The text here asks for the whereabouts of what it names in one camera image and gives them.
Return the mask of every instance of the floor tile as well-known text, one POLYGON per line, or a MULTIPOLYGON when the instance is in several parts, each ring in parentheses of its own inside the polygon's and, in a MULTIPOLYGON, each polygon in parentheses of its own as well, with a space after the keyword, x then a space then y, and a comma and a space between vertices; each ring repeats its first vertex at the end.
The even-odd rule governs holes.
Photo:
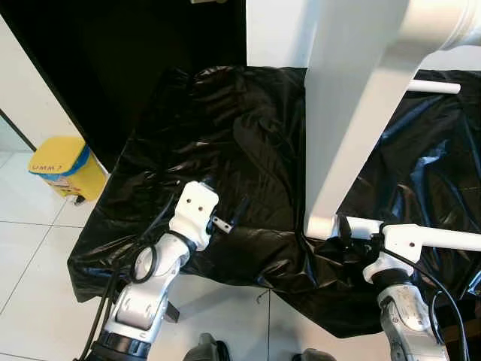
MULTIPOLYGON (((48 361, 78 356, 98 305, 97 299, 78 304, 68 277, 66 260, 80 231, 54 226, 47 234, 0 315, 1 353, 48 361), (19 320, 29 320, 29 327, 19 320)), ((151 359, 181 360, 202 332, 226 341, 235 361, 267 359, 268 301, 266 296, 256 301, 262 292, 179 276, 170 299, 180 321, 162 325, 151 359)))
POLYGON ((29 153, 15 153, 0 168, 0 221, 51 224, 65 200, 30 174, 29 153))
POLYGON ((81 205, 75 205, 70 199, 55 219, 56 226, 83 227, 95 208, 97 201, 85 201, 81 205))
POLYGON ((80 228, 52 227, 0 315, 0 353, 65 361, 78 357, 98 299, 77 303, 67 258, 80 228))
POLYGON ((0 222, 0 311, 49 226, 0 222))
POLYGON ((0 168, 8 161, 8 158, 12 156, 11 152, 0 151, 0 168))
POLYGON ((179 323, 163 323, 150 359, 181 361, 209 332, 226 342, 233 361, 267 359, 268 295, 192 275, 179 276, 169 298, 180 311, 179 323))
POLYGON ((383 333, 335 338, 271 293, 269 360, 290 360, 306 348, 330 353, 337 361, 386 361, 389 343, 383 333))

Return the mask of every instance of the white pole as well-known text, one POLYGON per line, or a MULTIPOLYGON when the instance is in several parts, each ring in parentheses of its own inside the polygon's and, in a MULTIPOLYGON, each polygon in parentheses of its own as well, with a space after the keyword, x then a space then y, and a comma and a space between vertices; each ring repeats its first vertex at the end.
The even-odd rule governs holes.
POLYGON ((408 92, 426 92, 426 93, 443 93, 458 94, 461 85, 456 83, 443 83, 440 81, 412 80, 407 87, 408 92))
POLYGON ((419 227, 416 231, 423 246, 481 251, 481 235, 447 229, 419 227))

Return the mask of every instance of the white metal frame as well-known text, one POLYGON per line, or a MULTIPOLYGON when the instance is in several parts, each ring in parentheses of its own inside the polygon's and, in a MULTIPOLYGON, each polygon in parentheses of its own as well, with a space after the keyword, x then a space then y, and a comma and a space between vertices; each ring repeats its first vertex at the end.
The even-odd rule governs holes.
MULTIPOLYGON (((336 214, 430 53, 481 45, 477 0, 321 2, 306 76, 304 231, 327 239, 336 214)), ((357 220, 366 232, 378 222, 357 220)))

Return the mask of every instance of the wrinkled plastic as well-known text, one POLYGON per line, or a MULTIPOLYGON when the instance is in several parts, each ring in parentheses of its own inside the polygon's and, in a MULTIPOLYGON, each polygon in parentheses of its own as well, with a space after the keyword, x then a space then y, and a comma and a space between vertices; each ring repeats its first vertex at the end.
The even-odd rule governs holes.
MULTIPOLYGON (((186 182, 206 180, 219 194, 220 218, 248 205, 230 234, 214 229, 183 272, 271 288, 338 337, 380 331, 365 261, 346 257, 335 239, 302 233, 304 73, 224 67, 164 75, 68 260, 80 302, 101 295, 117 265, 127 281, 136 244, 168 228, 186 182)), ((481 75, 421 71, 418 78, 458 82, 461 93, 406 94, 340 212, 479 232, 481 75)), ((422 264, 462 296, 479 256, 427 249, 422 264)))

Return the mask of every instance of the yellow bin lid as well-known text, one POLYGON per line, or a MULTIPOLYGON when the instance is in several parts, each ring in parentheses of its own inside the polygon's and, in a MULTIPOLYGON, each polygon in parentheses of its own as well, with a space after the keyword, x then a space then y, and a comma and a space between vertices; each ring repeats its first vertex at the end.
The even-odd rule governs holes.
POLYGON ((58 174, 69 171, 85 147, 79 137, 52 137, 47 139, 30 159, 32 173, 58 174))

